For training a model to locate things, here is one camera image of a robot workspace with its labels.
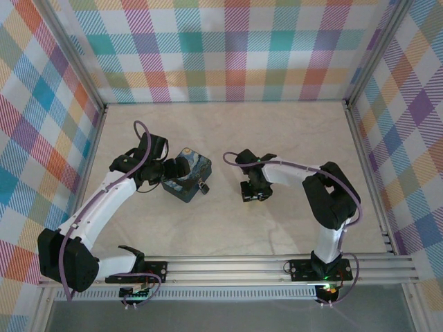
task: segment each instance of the purple cable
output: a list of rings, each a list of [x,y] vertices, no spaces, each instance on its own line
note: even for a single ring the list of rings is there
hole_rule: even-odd
[[[355,219],[355,221],[344,225],[343,226],[343,232],[341,233],[340,239],[338,240],[338,250],[341,251],[341,245],[343,243],[343,235],[345,234],[345,231],[353,225],[356,225],[357,223],[360,222],[361,217],[363,216],[363,209],[361,208],[360,202],[357,199],[357,197],[355,196],[355,194],[352,192],[352,190],[345,184],[343,183],[342,180],[340,180],[339,178],[337,178],[336,176],[325,172],[321,169],[317,169],[317,168],[313,168],[313,167],[309,167],[309,166],[304,166],[304,165],[300,165],[297,163],[293,163],[293,162],[289,162],[289,161],[279,161],[279,160],[266,160],[266,161],[257,161],[256,163],[249,163],[249,164],[237,164],[237,163],[232,163],[229,160],[226,159],[227,155],[231,155],[231,156],[238,156],[238,154],[236,154],[235,152],[225,152],[223,154],[223,160],[226,164],[231,165],[231,166],[237,166],[237,167],[252,167],[252,166],[256,166],[256,165],[263,165],[263,164],[275,164],[275,165],[285,165],[285,166],[291,166],[291,167],[295,167],[298,169],[303,169],[303,170],[307,170],[310,172],[316,172],[316,173],[320,173],[328,178],[330,178],[331,180],[333,180],[334,182],[336,182],[338,185],[340,185],[340,187],[342,187],[347,194],[349,194],[349,196],[351,196],[352,200],[355,202],[356,206],[357,206],[357,210],[359,211],[359,215],[358,217]]]
[[[157,286],[156,290],[147,299],[144,299],[142,302],[137,304],[138,306],[142,306],[142,305],[146,304],[150,299],[152,299],[158,293],[160,286],[161,286],[161,278],[158,275],[155,275],[153,273],[118,273],[117,275],[113,275],[113,277],[153,277],[153,278],[157,279],[157,281],[159,282],[159,285]],[[123,304],[125,306],[129,305],[126,302],[127,297],[128,297],[128,295],[125,295],[123,297]]]
[[[68,282],[66,280],[66,275],[64,273],[64,262],[63,262],[63,257],[64,257],[64,250],[66,249],[66,245],[68,243],[68,239],[71,236],[71,234],[73,233],[73,231],[75,230],[74,227],[72,227],[73,225],[77,225],[81,222],[82,217],[84,216],[84,214],[86,212],[89,211],[89,209],[91,208],[91,206],[97,202],[97,200],[106,192],[108,192],[113,186],[119,184],[120,182],[122,182],[123,180],[125,180],[128,176],[130,176],[131,174],[133,174],[137,169],[139,169],[146,161],[150,151],[151,151],[151,135],[149,130],[147,130],[146,125],[139,121],[136,120],[134,121],[134,128],[136,130],[136,125],[139,124],[143,127],[143,129],[145,130],[146,134],[147,134],[147,150],[146,150],[146,154],[143,156],[141,162],[139,162],[137,164],[137,166],[135,166],[133,169],[131,169],[131,171],[127,172],[126,174],[124,174],[123,176],[121,176],[118,180],[114,181],[113,183],[110,183],[108,186],[106,186],[105,190],[101,190],[99,191],[86,205],[85,207],[78,213],[77,217],[75,218],[74,222],[72,223],[72,225],[69,227],[68,232],[66,233],[66,235],[63,238],[62,241],[62,245],[60,246],[60,251],[58,254],[58,266],[59,266],[59,272],[60,272],[60,280],[62,282],[63,285],[63,289],[64,289],[64,293],[66,295],[66,299],[68,301],[72,300],[72,296],[74,295],[74,291],[72,293],[69,292],[69,287],[68,287]]]

